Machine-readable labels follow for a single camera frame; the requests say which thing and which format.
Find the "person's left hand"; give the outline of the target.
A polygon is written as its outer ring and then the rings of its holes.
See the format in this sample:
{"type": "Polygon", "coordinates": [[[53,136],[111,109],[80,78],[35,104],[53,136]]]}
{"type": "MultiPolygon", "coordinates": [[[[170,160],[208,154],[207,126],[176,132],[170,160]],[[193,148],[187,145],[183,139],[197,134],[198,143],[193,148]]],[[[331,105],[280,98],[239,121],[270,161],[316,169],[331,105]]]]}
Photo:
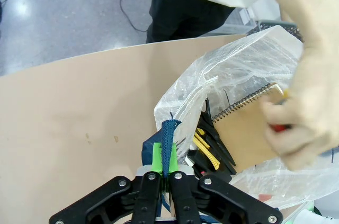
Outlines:
{"type": "Polygon", "coordinates": [[[264,99],[261,109],[268,124],[292,126],[266,132],[268,143],[292,171],[338,146],[338,47],[305,48],[288,99],[281,105],[264,99]]]}

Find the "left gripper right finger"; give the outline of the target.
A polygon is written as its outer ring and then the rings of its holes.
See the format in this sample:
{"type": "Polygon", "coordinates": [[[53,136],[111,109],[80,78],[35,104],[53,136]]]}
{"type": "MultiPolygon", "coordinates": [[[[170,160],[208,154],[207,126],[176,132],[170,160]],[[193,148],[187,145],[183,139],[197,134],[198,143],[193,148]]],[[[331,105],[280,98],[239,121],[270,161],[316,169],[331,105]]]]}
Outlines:
{"type": "Polygon", "coordinates": [[[213,175],[197,179],[178,169],[169,174],[178,223],[201,223],[200,214],[219,223],[282,223],[282,213],[213,175]]]}

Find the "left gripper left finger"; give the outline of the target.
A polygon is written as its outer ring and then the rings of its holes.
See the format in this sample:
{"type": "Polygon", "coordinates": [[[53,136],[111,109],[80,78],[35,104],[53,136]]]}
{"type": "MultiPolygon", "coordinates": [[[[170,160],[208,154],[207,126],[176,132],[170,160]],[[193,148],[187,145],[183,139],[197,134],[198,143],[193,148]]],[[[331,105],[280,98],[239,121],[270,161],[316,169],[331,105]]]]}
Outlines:
{"type": "Polygon", "coordinates": [[[116,223],[132,215],[133,223],[154,223],[161,175],[153,165],[141,167],[132,181],[116,176],[50,217],[50,223],[116,223]]]}

